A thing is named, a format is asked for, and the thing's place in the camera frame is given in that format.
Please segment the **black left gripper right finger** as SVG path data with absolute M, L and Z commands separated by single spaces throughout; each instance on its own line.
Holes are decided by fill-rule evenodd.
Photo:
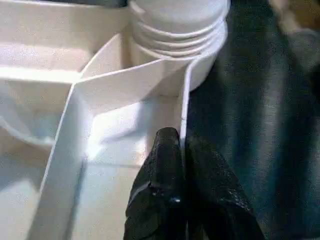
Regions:
M 253 208 L 238 178 L 208 141 L 189 137 L 185 168 L 191 218 L 210 240 L 263 240 Z

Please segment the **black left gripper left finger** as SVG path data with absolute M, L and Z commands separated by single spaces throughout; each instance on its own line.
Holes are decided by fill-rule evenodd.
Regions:
M 160 129 L 134 179 L 125 210 L 123 239 L 184 240 L 186 190 L 179 134 Z

